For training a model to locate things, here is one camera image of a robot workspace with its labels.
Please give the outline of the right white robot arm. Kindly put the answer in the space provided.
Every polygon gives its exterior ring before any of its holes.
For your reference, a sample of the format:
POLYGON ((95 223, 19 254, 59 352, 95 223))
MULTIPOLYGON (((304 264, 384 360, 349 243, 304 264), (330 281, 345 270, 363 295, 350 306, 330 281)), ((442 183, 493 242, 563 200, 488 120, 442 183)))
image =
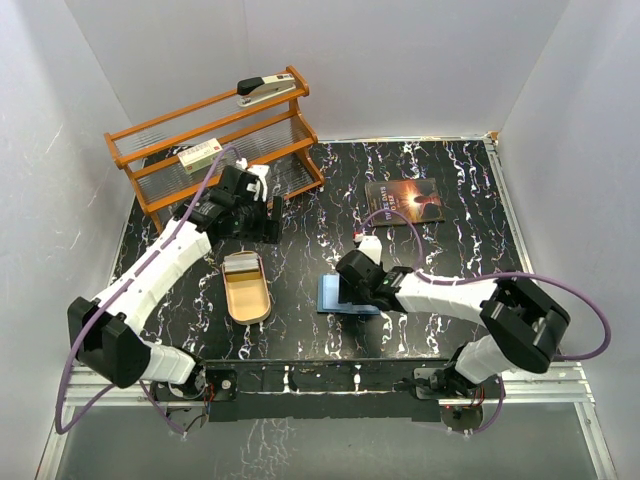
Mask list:
POLYGON ((482 324, 488 334, 458 347, 442 369, 413 384, 445 396, 467 397, 507 370, 547 372, 570 316, 529 278, 463 283, 429 278, 410 267, 386 271, 356 249, 337 264, 347 298, 381 311, 435 313, 482 324))

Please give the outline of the blue leather card holder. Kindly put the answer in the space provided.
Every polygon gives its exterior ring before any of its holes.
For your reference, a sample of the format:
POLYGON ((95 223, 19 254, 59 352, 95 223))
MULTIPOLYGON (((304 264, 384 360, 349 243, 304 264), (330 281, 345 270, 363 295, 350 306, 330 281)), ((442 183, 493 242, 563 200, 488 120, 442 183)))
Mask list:
POLYGON ((380 310, 371 305, 358 305, 339 298, 340 277, 338 274, 323 274, 318 280, 316 311, 345 315, 379 315, 380 310))

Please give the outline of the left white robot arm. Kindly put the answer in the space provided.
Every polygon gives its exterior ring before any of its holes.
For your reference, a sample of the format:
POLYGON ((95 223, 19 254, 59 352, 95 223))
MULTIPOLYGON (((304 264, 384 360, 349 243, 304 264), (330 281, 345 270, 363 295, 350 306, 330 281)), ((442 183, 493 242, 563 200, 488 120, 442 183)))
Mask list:
POLYGON ((156 241, 92 300, 68 308, 74 357, 119 388, 140 380, 171 384, 186 399, 200 396, 207 376, 194 355, 145 341, 145 323, 173 285, 221 240, 275 244, 283 199, 271 197, 266 165, 223 168, 216 185, 183 202, 156 241))

